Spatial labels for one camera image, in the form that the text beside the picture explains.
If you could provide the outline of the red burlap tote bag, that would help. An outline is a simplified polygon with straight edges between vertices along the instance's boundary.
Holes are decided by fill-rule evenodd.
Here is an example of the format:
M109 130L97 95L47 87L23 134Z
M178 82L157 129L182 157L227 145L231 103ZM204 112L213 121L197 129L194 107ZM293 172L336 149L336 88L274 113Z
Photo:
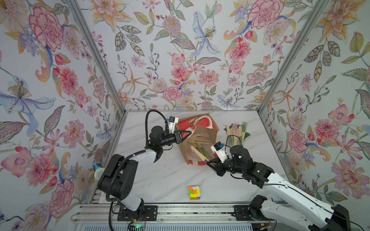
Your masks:
M185 141L179 144L188 165L205 166L218 157L212 146L216 144L219 128L209 113L182 118L175 127L191 132L184 134Z

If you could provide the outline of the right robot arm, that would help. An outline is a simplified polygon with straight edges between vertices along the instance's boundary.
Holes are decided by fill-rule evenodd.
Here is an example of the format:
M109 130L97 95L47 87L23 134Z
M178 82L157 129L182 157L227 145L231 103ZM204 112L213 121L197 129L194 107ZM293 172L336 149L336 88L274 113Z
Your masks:
M265 196L257 195L246 208L235 209L237 219L272 219L299 231L349 231L349 211L343 206L331 206L295 187L272 168L253 161L249 151L235 145L225 152L226 145L218 142L211 146L216 159L207 162L218 176L240 174L243 180L270 192L287 204L279 205Z

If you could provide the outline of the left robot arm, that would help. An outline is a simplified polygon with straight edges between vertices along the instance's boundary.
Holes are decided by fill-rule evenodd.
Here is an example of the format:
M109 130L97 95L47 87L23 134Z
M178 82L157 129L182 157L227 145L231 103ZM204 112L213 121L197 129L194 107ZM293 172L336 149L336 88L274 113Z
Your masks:
M191 131L167 132L161 126L153 127L144 150L127 157L115 154L106 167L99 163L93 164L98 190L106 194L106 201L117 203L131 212L141 212L144 201L131 192L139 165L155 163L162 156L164 146L181 144L191 134Z

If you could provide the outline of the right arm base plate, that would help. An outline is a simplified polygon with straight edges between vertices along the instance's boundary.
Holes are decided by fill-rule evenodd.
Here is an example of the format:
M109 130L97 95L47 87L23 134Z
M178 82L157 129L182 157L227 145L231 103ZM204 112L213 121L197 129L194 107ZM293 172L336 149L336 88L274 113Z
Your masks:
M233 206L234 213L233 216L237 221L248 221L248 220L260 220L261 214L260 210L256 207L246 206L246 205L236 205Z

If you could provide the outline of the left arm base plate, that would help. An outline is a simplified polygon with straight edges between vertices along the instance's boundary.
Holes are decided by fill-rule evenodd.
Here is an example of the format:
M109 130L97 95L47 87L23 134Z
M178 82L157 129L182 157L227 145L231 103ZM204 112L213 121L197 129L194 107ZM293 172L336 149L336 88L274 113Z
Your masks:
M118 221L156 221L158 206L140 206L137 211L121 208L118 213Z

